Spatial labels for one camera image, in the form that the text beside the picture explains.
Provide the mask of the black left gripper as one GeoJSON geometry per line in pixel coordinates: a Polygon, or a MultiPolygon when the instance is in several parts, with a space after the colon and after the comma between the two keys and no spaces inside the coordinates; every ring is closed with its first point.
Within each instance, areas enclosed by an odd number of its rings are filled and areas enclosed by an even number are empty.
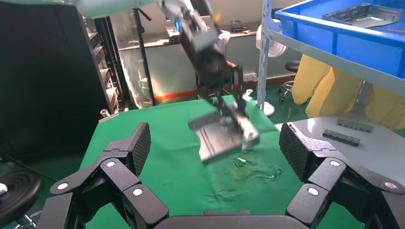
{"type": "Polygon", "coordinates": [[[244,93],[244,76],[243,66],[237,65],[235,73],[237,83],[232,85],[232,91],[237,104],[237,108],[231,112],[221,96],[220,91],[224,85],[229,84],[232,80],[233,69],[227,63],[222,50],[217,44],[213,44],[199,52],[190,48],[190,61],[197,74],[197,94],[208,104],[216,108],[215,112],[208,113],[197,119],[198,125],[208,125],[219,123],[220,125],[234,125],[238,118],[249,118],[246,109],[246,100],[243,98],[244,93]],[[215,89],[215,98],[210,97],[205,89],[215,89]]]}

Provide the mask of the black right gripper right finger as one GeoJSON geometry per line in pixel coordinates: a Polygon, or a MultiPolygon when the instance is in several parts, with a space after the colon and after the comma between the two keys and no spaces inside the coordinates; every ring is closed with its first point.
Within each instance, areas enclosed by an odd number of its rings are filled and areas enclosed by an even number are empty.
{"type": "Polygon", "coordinates": [[[303,183],[286,214],[310,229],[332,203],[345,207],[367,229],[405,226],[405,188],[349,161],[329,142],[309,138],[292,123],[281,126],[280,150],[303,183]]]}

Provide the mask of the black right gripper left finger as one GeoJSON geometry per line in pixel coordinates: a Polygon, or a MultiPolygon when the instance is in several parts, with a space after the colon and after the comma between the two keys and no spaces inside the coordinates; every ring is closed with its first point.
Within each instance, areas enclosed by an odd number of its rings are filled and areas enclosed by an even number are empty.
{"type": "Polygon", "coordinates": [[[111,204],[132,229],[151,229],[169,216],[167,206],[139,176],[150,152],[149,125],[139,123],[128,138],[110,142],[91,165],[56,182],[36,227],[83,229],[111,204]]]}

